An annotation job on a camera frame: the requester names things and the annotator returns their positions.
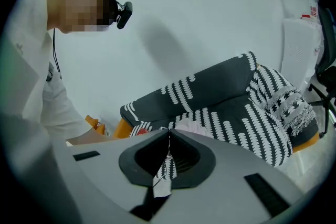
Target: cloth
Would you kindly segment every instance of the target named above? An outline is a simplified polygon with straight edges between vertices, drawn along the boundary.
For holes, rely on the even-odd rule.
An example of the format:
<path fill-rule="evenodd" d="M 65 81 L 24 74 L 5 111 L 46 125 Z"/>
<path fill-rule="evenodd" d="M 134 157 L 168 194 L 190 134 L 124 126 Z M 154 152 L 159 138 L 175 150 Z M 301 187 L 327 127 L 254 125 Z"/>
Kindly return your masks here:
<path fill-rule="evenodd" d="M 6 83 L 9 89 L 11 86 L 14 89 L 20 87 L 21 92 L 18 94 L 24 95 L 20 107 L 11 111 L 11 114 L 21 115 L 24 119 L 36 122 L 40 122 L 42 94 L 52 50 L 51 37 L 47 33 L 47 20 L 47 0 L 18 0 L 4 31 L 6 42 L 3 45 L 12 46 L 17 53 L 16 62 L 10 63 L 11 68 L 6 68 L 7 72 L 13 72 L 12 80 Z M 17 65 L 25 65 L 26 70 L 17 70 Z"/>
<path fill-rule="evenodd" d="M 121 116 L 136 126 L 141 121 L 171 118 L 241 96 L 246 94 L 256 66 L 252 52 L 228 59 L 126 104 L 120 109 Z"/>
<path fill-rule="evenodd" d="M 153 178 L 153 195 L 156 197 L 165 197 L 172 193 L 172 182 L 163 178 Z"/>
<path fill-rule="evenodd" d="M 75 138 L 88 132 L 92 126 L 77 112 L 67 97 L 60 73 L 52 71 L 51 81 L 45 81 L 41 124 L 50 135 Z"/>
<path fill-rule="evenodd" d="M 78 114 L 60 79 L 46 82 L 52 42 L 47 0 L 18 0 L 1 39 L 0 110 L 41 123 L 49 134 L 73 138 L 91 126 Z"/>
<path fill-rule="evenodd" d="M 256 57 L 250 51 L 154 91 L 120 111 L 123 119 L 134 126 L 130 136 L 140 128 L 149 131 L 176 128 L 187 118 L 206 128 L 212 138 L 239 145 L 276 167 L 292 154 L 292 141 L 295 145 L 308 141 L 317 128 L 313 119 L 307 127 L 296 129 L 298 133 L 294 136 L 282 117 L 267 109 L 264 94 L 268 94 L 269 100 L 274 94 L 278 100 L 278 91 L 286 86 L 292 87 L 275 70 L 257 68 Z M 310 109 L 299 93 L 298 96 L 301 104 Z M 300 114 L 295 108 L 284 111 Z M 164 179 L 176 176 L 172 159 L 161 166 L 157 177 L 161 175 Z"/>
<path fill-rule="evenodd" d="M 177 124 L 175 129 L 200 134 L 212 138 L 212 135 L 208 133 L 205 127 L 201 126 L 198 122 L 192 121 L 188 118 L 181 119 L 181 121 Z"/>
<path fill-rule="evenodd" d="M 258 107 L 282 123 L 295 146 L 307 142 L 317 133 L 316 114 L 312 106 L 276 70 L 259 66 L 247 92 Z"/>

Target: black slot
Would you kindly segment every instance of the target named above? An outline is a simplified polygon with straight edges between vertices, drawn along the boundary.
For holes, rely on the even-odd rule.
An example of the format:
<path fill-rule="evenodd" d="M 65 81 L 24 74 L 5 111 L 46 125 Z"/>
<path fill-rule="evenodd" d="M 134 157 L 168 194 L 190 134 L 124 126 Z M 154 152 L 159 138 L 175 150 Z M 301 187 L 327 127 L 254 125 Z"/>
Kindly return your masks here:
<path fill-rule="evenodd" d="M 89 152 L 85 152 L 85 153 L 80 153 L 80 154 L 76 154 L 74 155 L 75 161 L 82 161 L 84 159 L 89 159 L 92 157 L 96 157 L 100 155 L 97 151 L 89 151 Z"/>
<path fill-rule="evenodd" d="M 119 156 L 119 167 L 127 179 L 135 185 L 152 187 L 153 178 L 167 157 L 168 130 L 135 144 Z"/>
<path fill-rule="evenodd" d="M 177 172 L 172 189 L 197 187 L 216 166 L 216 157 L 210 148 L 177 130 L 170 130 L 170 152 Z"/>
<path fill-rule="evenodd" d="M 259 174 L 244 177 L 272 217 L 289 208 L 289 204 Z"/>

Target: person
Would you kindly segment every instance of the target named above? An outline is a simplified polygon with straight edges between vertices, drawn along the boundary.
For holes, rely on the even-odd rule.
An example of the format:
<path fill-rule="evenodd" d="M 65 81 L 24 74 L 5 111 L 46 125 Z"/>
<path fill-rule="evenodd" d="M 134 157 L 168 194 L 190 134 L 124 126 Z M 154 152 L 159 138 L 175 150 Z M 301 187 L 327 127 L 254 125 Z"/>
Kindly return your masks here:
<path fill-rule="evenodd" d="M 106 30 L 117 12 L 116 0 L 18 0 L 2 36 L 1 112 L 38 122 L 49 135 L 61 134 L 72 145 L 111 140 L 98 134 L 67 98 L 60 73 L 49 64 L 48 31 Z"/>

